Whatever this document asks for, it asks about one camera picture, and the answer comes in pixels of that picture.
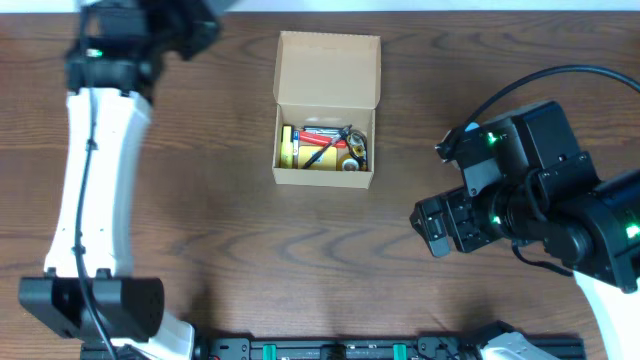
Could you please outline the red black stapler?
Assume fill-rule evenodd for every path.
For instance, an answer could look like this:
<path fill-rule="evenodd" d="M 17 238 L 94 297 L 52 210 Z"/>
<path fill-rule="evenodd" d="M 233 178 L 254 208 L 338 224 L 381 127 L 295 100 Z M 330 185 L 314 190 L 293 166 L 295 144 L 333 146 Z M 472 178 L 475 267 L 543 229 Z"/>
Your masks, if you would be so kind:
<path fill-rule="evenodd" d="M 301 142 L 325 146 L 340 133 L 340 128 L 327 127 L 303 127 L 298 131 L 298 139 Z"/>

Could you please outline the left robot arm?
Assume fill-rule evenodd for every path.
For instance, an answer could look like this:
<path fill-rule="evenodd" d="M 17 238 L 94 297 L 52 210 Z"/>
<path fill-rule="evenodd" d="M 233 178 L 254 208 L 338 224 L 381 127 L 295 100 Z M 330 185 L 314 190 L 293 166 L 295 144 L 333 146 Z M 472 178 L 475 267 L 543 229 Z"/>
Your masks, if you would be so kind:
<path fill-rule="evenodd" d="M 94 1 L 65 57 L 69 138 L 61 207 L 38 277 L 20 305 L 81 342 L 84 359 L 208 359 L 211 343 L 165 307 L 156 277 L 136 277 L 130 220 L 141 146 L 167 53 L 190 60 L 220 26 L 203 0 Z"/>

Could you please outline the yellow sticky note pad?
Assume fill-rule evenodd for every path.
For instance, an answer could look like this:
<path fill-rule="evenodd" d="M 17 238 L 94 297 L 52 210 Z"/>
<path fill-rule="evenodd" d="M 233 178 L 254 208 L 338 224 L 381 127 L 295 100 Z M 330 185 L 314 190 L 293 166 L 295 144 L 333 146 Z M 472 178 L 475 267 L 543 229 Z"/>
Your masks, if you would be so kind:
<path fill-rule="evenodd" d="M 320 150 L 321 146 L 301 146 L 298 151 L 298 168 L 303 169 L 305 164 Z M 333 171 L 336 169 L 338 151 L 330 147 L 309 166 L 311 170 Z"/>

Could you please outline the black pen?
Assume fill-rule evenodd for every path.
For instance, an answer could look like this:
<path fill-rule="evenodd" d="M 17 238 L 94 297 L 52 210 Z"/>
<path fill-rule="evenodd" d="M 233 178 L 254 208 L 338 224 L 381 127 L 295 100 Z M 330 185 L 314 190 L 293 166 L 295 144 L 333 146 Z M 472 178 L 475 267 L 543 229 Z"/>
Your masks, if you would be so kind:
<path fill-rule="evenodd" d="M 314 153 L 311 158 L 309 160 L 306 161 L 306 163 L 303 166 L 303 169 L 308 169 L 310 168 L 319 158 L 321 158 L 323 156 L 323 154 L 332 146 L 334 146 L 336 143 L 345 140 L 346 137 L 349 135 L 350 131 L 351 131 L 352 126 L 348 125 L 343 127 L 342 129 L 340 129 L 338 131 L 338 133 L 333 136 L 329 142 L 327 144 L 325 144 L 319 151 L 317 151 L 316 153 Z"/>

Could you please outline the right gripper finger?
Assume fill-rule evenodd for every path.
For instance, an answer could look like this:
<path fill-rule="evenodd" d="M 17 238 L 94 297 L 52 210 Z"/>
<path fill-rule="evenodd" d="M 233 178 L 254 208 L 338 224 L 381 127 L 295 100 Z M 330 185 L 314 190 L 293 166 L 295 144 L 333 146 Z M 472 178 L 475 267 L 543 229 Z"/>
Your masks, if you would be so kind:
<path fill-rule="evenodd" d="M 447 256 L 450 245 L 446 216 L 442 212 L 431 212 L 426 216 L 425 224 L 431 254 L 436 258 Z"/>
<path fill-rule="evenodd" d="M 423 238 L 428 238 L 425 221 L 426 216 L 431 212 L 442 212 L 444 214 L 439 197 L 418 201 L 409 217 L 412 228 Z"/>

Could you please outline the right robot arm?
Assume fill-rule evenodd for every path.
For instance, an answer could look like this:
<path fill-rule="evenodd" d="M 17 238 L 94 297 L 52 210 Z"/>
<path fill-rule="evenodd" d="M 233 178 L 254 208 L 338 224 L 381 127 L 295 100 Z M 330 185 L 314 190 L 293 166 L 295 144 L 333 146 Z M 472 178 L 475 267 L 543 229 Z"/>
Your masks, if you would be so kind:
<path fill-rule="evenodd" d="M 540 267 L 575 279 L 608 357 L 638 358 L 638 171 L 601 180 L 555 101 L 454 128 L 451 141 L 462 186 L 417 202 L 410 216 L 431 254 L 542 243 L 558 262 Z"/>

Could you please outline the yellow tape roll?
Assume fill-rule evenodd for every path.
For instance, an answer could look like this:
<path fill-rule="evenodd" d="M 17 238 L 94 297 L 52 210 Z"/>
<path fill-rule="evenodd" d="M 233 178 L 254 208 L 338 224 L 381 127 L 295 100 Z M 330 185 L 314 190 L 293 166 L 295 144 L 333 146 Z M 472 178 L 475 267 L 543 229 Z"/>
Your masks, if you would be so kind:
<path fill-rule="evenodd" d="M 357 172 L 361 170 L 361 164 L 358 158 L 345 154 L 339 159 L 336 169 L 344 172 Z"/>

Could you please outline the correction tape dispenser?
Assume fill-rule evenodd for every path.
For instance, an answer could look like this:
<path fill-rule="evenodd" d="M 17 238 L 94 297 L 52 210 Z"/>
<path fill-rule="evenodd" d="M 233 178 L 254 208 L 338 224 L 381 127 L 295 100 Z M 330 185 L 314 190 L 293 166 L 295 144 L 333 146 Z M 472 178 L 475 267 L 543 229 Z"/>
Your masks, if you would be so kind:
<path fill-rule="evenodd" d="M 368 156 L 366 136 L 359 130 L 351 130 L 346 142 L 349 147 L 349 153 L 351 157 L 358 162 L 360 170 L 367 171 Z"/>

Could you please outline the small blue white box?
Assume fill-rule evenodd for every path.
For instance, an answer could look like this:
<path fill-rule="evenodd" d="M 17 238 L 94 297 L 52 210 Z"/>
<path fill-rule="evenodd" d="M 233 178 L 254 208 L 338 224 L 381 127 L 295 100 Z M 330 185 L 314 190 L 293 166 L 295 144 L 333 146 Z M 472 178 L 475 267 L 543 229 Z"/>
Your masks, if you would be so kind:
<path fill-rule="evenodd" d="M 300 147 L 300 131 L 294 130 L 292 134 L 292 155 L 293 155 L 293 168 L 298 168 L 298 157 Z"/>

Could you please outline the yellow highlighter marker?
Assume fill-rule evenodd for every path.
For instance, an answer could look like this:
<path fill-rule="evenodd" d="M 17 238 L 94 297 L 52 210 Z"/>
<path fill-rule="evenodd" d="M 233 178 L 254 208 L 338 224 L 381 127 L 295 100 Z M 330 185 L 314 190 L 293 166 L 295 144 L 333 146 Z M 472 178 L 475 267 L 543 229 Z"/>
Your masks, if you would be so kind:
<path fill-rule="evenodd" d="M 280 167 L 291 169 L 293 167 L 293 132 L 291 125 L 284 125 L 281 132 Z"/>

